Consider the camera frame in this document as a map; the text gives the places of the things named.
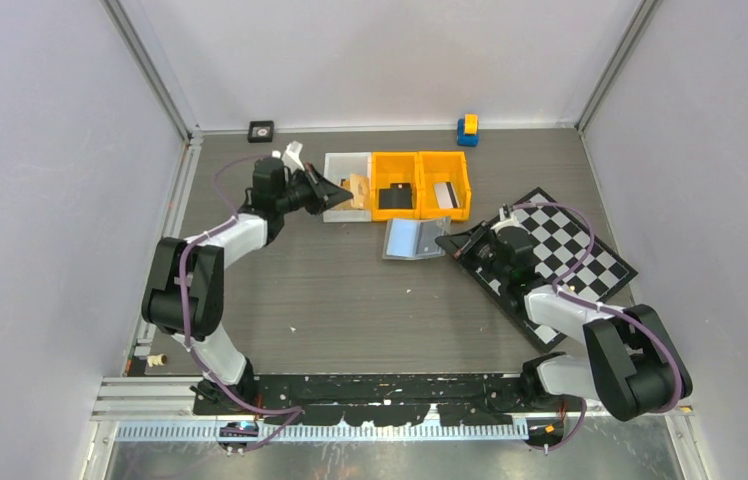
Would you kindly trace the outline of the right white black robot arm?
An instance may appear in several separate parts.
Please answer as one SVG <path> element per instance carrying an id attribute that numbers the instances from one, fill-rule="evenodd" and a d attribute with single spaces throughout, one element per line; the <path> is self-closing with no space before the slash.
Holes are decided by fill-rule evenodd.
<path id="1" fill-rule="evenodd" d="M 654 308 L 591 302 L 546 280 L 536 270 L 538 244 L 522 227 L 483 222 L 436 243 L 516 319 L 585 347 L 583 357 L 548 353 L 523 364 L 519 390 L 530 408 L 579 397 L 628 421 L 669 411 L 691 395 L 691 375 Z"/>

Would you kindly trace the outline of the white card black stripe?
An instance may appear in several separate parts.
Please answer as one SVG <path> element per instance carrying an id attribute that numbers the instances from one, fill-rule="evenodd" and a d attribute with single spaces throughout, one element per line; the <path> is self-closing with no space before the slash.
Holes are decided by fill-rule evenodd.
<path id="1" fill-rule="evenodd" d="M 457 191 L 452 182 L 437 182 L 433 188 L 439 209 L 451 210 L 460 207 Z"/>

